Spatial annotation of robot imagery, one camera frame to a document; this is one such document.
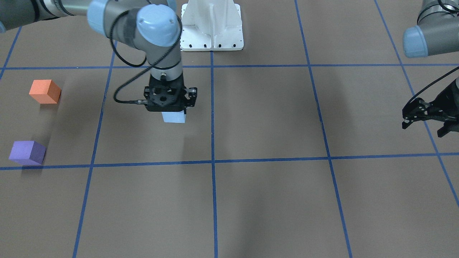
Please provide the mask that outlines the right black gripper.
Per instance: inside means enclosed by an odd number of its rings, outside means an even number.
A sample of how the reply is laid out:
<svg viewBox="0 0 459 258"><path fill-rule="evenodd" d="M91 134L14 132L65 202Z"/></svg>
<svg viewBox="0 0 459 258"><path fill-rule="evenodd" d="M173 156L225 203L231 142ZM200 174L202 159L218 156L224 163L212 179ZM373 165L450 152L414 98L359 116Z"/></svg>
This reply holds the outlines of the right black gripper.
<svg viewBox="0 0 459 258"><path fill-rule="evenodd" d="M195 106L197 87L186 88L183 75L171 81L165 76L159 80L151 76L144 98L143 105L150 112L181 112Z"/></svg>

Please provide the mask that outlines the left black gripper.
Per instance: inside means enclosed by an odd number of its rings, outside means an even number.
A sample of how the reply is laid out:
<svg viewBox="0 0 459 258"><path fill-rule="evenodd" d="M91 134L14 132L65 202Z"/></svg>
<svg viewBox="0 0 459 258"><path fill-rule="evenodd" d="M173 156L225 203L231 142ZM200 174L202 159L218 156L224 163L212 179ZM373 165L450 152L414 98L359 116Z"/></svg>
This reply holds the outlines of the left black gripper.
<svg viewBox="0 0 459 258"><path fill-rule="evenodd" d="M402 109L402 129L418 121L435 120L443 122L437 130L439 138L450 132L459 132L459 90L458 79L450 83L433 101L426 102L417 97Z"/></svg>

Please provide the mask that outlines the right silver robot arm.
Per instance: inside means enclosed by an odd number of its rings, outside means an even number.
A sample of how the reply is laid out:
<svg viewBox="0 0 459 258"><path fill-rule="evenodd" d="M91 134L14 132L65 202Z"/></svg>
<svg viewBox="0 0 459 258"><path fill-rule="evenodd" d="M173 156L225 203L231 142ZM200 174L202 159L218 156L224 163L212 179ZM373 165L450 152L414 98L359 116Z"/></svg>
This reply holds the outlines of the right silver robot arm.
<svg viewBox="0 0 459 258"><path fill-rule="evenodd" d="M113 99L143 105L150 112L182 113L194 107L197 88L186 88L180 53L183 31L174 0L2 0L1 32L44 20L85 16L95 32L107 37L130 67L147 68L120 85ZM149 73L141 100L123 101L118 93Z"/></svg>

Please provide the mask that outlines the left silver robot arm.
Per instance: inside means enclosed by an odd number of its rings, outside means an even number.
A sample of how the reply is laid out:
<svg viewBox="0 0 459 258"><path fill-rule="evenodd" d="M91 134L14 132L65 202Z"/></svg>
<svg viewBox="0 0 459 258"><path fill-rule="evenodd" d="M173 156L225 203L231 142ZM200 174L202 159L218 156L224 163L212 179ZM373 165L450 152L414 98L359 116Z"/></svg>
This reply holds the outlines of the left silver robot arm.
<svg viewBox="0 0 459 258"><path fill-rule="evenodd" d="M459 18L457 0L424 0L417 24L403 35L404 54L408 58L429 57L459 50ZM443 123L437 136L459 131L458 79L453 80L437 97L426 102L420 90L403 107L403 129L418 121Z"/></svg>

